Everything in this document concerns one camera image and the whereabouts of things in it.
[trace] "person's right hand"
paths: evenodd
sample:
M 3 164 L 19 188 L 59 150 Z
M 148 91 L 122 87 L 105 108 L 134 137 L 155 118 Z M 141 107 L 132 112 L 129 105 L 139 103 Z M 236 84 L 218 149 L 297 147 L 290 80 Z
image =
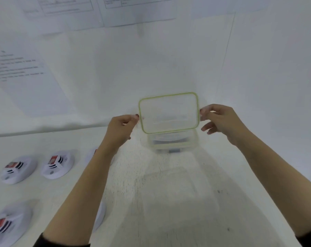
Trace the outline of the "person's right hand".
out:
M 240 120 L 232 107 L 211 104 L 200 109 L 201 121 L 210 120 L 201 130 L 208 130 L 207 134 L 221 132 L 228 137 L 231 144 L 237 145 L 237 141 L 251 132 Z

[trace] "white table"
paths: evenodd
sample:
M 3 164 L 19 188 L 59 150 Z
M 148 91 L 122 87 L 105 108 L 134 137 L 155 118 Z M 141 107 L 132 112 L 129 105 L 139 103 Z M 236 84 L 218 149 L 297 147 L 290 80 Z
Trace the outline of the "white table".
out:
M 104 192 L 104 222 L 92 235 L 92 246 L 299 246 L 292 230 L 258 182 L 243 155 L 221 134 L 207 136 L 199 129 L 200 146 L 192 152 L 157 155 L 142 146 L 145 134 L 135 129 L 110 167 Z M 84 169 L 87 152 L 100 144 L 106 127 L 0 138 L 1 168 L 12 159 L 34 154 L 37 170 L 26 180 L 0 182 L 0 210 L 29 200 L 33 218 L 15 246 L 32 246 L 45 229 Z M 65 176 L 48 180 L 40 163 L 57 150 L 73 149 L 76 158 Z M 178 166 L 200 167 L 215 193 L 219 213 L 211 221 L 150 233 L 145 227 L 139 189 L 145 174 Z

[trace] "plastic container lid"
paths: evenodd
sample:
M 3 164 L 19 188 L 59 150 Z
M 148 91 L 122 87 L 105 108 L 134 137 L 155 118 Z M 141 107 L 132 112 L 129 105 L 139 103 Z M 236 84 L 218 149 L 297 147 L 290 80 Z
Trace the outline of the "plastic container lid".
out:
M 198 95 L 194 92 L 144 98 L 139 101 L 142 130 L 165 133 L 199 125 Z

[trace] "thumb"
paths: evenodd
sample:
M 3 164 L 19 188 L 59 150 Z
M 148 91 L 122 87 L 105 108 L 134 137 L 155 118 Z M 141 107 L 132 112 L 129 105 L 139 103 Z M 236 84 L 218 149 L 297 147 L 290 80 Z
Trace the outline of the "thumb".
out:
M 137 114 L 133 115 L 131 116 L 131 120 L 125 126 L 128 127 L 130 131 L 132 132 L 133 128 L 138 123 L 138 121 L 139 121 L 139 116 Z
M 219 119 L 219 116 L 220 116 L 220 115 L 215 114 L 215 113 L 213 113 L 213 112 L 208 112 L 208 113 L 206 114 L 207 119 L 209 119 L 209 120 L 211 120 L 211 121 L 213 121 L 213 122 L 215 122 L 215 123 L 216 123 L 216 121 Z

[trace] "person's right arm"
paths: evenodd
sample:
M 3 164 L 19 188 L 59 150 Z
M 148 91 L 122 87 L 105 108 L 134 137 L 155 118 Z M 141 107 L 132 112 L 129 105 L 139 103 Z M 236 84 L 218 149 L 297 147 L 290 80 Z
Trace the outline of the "person's right arm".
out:
M 200 114 L 201 120 L 210 120 L 202 131 L 222 132 L 243 153 L 295 235 L 310 232 L 311 182 L 250 132 L 231 107 L 212 104 Z

